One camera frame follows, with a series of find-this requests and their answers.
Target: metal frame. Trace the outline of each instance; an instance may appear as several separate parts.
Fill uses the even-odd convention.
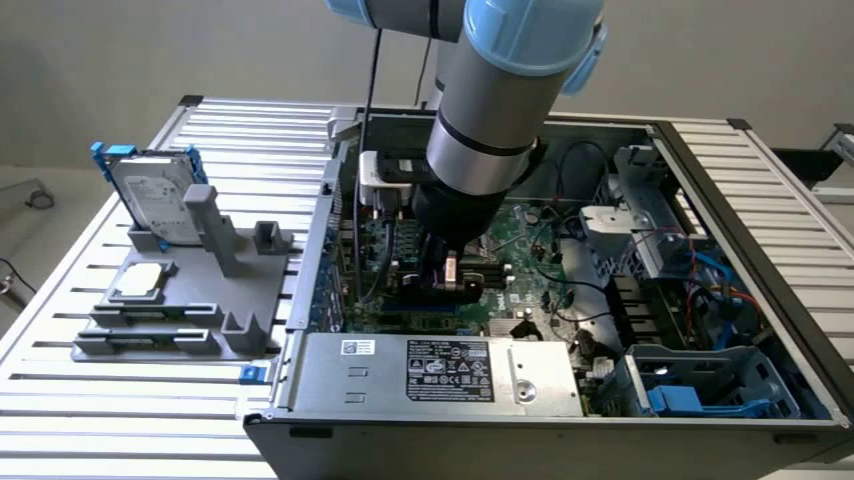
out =
[[[246,222],[273,215],[283,226],[302,226],[306,233],[298,234],[297,242],[306,245],[310,223],[299,217],[305,215],[306,202],[319,194],[315,181],[325,176],[323,169],[331,158],[325,142],[315,141],[326,138],[330,111],[331,107],[322,105],[206,98],[198,106],[177,109],[151,148],[195,143],[206,157],[211,181],[218,188],[222,186],[225,213]],[[608,115],[590,117],[596,123],[632,119]],[[797,235],[776,236],[773,225],[790,222],[789,217],[778,215],[790,215],[784,213],[785,209],[801,204],[785,196],[790,190],[784,180],[757,184],[733,181],[745,171],[760,171],[756,169],[761,167],[769,173],[770,170],[765,167],[766,160],[750,148],[750,143],[738,138],[741,135],[726,121],[636,120],[672,121],[737,215],[750,215],[757,209],[770,215],[768,219],[748,216],[742,221],[774,263],[777,259],[790,258],[780,255],[786,252],[774,249],[813,242],[806,246],[812,252],[820,250],[817,245],[834,242],[816,230],[784,228],[781,231]],[[724,144],[709,145],[714,141]],[[776,204],[758,197],[764,192],[778,200]],[[0,340],[0,478],[105,475],[127,478],[133,475],[273,479],[275,475],[246,438],[235,416],[265,408],[274,389],[270,383],[238,384],[241,363],[117,366],[74,364],[70,360],[68,345],[79,325],[86,322],[80,315],[101,298],[101,289],[109,286],[125,258],[126,227],[117,225],[127,222],[114,195]],[[286,355],[299,348],[302,335],[298,332],[286,337],[285,331],[294,308],[301,262],[302,255],[294,255],[294,270],[281,295],[279,324],[274,327]],[[801,265],[781,265],[777,264],[777,268],[796,288],[805,283],[798,278],[818,278],[794,275],[804,269]],[[836,337],[833,333],[845,333],[842,327],[854,326],[812,313],[832,335],[837,349],[852,361],[854,354],[848,355],[848,343],[841,342],[849,337]],[[578,455],[590,453],[573,451]],[[854,468],[854,458],[834,466],[821,466],[822,470],[846,468]],[[788,480],[793,475],[788,471],[769,478]],[[821,478],[822,473],[810,475]],[[840,478],[832,476],[833,472],[828,475],[829,479]]]

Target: warning label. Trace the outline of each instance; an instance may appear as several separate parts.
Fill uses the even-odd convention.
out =
[[[489,342],[410,340],[406,395],[415,402],[494,402]]]

